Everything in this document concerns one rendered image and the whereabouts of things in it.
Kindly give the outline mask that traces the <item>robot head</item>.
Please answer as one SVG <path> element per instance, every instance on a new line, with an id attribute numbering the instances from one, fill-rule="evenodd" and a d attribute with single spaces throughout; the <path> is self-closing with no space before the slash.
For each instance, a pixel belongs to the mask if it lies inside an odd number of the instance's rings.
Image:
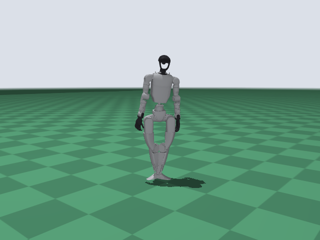
<path id="1" fill-rule="evenodd" d="M 161 73 L 159 73 L 159 74 L 161 74 L 161 75 L 167 75 L 166 70 L 167 70 L 167 69 L 169 68 L 169 66 L 170 66 L 170 62 L 171 62 L 170 58 L 169 58 L 167 55 L 161 55 L 161 56 L 159 57 L 158 61 L 159 61 L 160 72 L 161 72 Z M 166 63 L 168 63 L 167 68 L 162 68 L 161 63 L 162 63 L 163 65 L 166 64 Z"/>

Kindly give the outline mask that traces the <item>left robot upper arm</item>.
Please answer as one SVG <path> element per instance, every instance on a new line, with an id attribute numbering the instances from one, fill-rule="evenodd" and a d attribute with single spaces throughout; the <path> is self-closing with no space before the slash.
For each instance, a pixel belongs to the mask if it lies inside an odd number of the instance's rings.
<path id="1" fill-rule="evenodd" d="M 172 78 L 173 78 L 173 88 L 172 88 L 172 90 L 173 90 L 173 97 L 172 97 L 172 100 L 174 101 L 174 102 L 179 102 L 180 101 L 180 96 L 179 96 L 179 84 L 180 84 L 180 80 L 177 78 L 177 77 L 175 77 L 175 76 L 172 76 Z"/>

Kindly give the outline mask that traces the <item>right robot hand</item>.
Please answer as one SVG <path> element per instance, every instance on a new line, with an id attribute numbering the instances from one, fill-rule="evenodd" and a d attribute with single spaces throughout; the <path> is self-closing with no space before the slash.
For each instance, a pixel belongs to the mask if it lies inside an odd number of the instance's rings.
<path id="1" fill-rule="evenodd" d="M 142 123 L 142 119 L 143 119 L 143 117 L 144 117 L 144 113 L 142 113 L 141 114 L 141 116 L 138 116 L 137 115 L 137 120 L 136 120 L 136 122 L 135 122 L 135 128 L 137 129 L 137 130 L 139 130 L 139 131 L 142 131 L 141 130 L 141 126 L 142 126 L 142 128 L 144 129 L 144 126 L 143 126 L 143 123 Z"/>

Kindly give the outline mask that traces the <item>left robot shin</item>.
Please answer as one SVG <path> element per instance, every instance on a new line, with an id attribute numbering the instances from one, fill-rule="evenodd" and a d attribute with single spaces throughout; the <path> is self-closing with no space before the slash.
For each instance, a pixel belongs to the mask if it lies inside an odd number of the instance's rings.
<path id="1" fill-rule="evenodd" d="M 169 153 L 169 148 L 165 152 L 158 152 L 157 175 L 161 175 Z"/>

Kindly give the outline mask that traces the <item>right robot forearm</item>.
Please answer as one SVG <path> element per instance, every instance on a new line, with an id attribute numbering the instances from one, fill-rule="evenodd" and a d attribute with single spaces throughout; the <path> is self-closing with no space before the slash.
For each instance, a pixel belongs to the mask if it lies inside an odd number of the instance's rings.
<path id="1" fill-rule="evenodd" d="M 141 117 L 142 113 L 144 113 L 145 110 L 146 110 L 146 103 L 147 103 L 147 101 L 146 101 L 146 100 L 143 100 L 143 97 L 144 97 L 144 93 L 142 93 L 141 99 L 140 99 L 140 106 L 139 106 L 139 112 L 138 112 L 138 116 L 139 116 L 139 117 Z"/>

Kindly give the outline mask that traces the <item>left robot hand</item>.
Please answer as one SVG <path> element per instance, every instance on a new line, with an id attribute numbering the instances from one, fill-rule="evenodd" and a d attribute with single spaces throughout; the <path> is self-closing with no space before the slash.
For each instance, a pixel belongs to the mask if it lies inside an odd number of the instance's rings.
<path id="1" fill-rule="evenodd" d="M 175 132 L 178 132 L 180 129 L 180 119 L 181 119 L 180 115 L 178 114 L 175 119 L 176 119 Z"/>

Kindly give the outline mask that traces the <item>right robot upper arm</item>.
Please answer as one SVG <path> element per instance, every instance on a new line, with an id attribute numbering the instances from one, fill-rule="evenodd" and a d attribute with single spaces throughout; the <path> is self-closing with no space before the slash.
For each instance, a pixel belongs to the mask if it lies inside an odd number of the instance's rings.
<path id="1" fill-rule="evenodd" d="M 144 77 L 144 82 L 143 82 L 143 100 L 148 100 L 150 97 L 150 94 L 148 94 L 149 88 L 150 88 L 150 82 L 153 80 L 154 74 L 147 74 Z"/>

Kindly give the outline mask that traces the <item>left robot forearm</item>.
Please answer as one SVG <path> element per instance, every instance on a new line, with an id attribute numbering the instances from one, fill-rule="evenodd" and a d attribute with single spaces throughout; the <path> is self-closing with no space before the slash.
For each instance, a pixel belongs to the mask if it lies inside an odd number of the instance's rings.
<path id="1" fill-rule="evenodd" d="M 181 100 L 180 100 L 181 101 Z M 180 115 L 180 101 L 174 102 L 174 117 L 177 118 L 177 115 Z M 181 115 L 180 115 L 181 117 Z"/>

